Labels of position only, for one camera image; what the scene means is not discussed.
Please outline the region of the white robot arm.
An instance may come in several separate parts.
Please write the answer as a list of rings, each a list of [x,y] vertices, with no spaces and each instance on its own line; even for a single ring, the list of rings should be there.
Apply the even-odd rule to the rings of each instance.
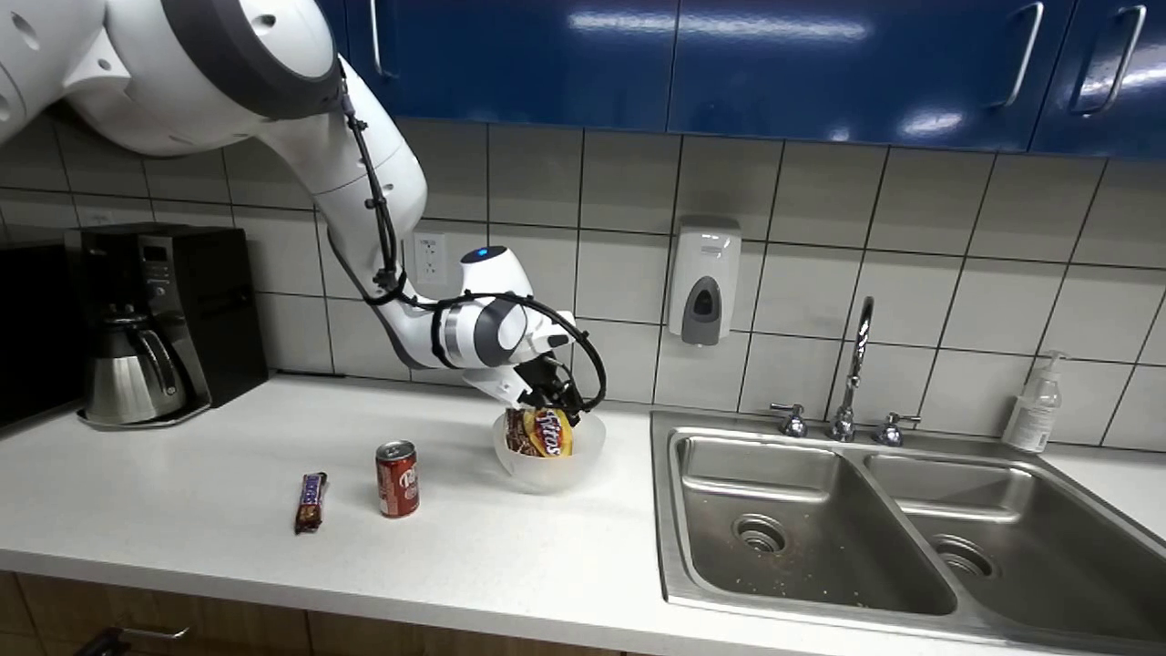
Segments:
[[[403,365],[513,412],[593,409],[557,361],[590,336],[530,295],[510,250],[467,253],[446,301],[416,293],[400,242],[425,213],[422,165],[316,0],[0,0],[0,140],[49,105],[137,158],[267,148],[324,213],[341,273]]]

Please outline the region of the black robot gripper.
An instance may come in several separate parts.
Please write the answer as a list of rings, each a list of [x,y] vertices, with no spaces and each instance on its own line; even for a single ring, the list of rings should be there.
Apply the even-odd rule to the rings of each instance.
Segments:
[[[552,354],[540,354],[534,361],[524,361],[517,376],[524,383],[524,394],[522,394],[524,404],[559,409],[565,417],[581,412],[581,399],[570,383],[570,372]]]

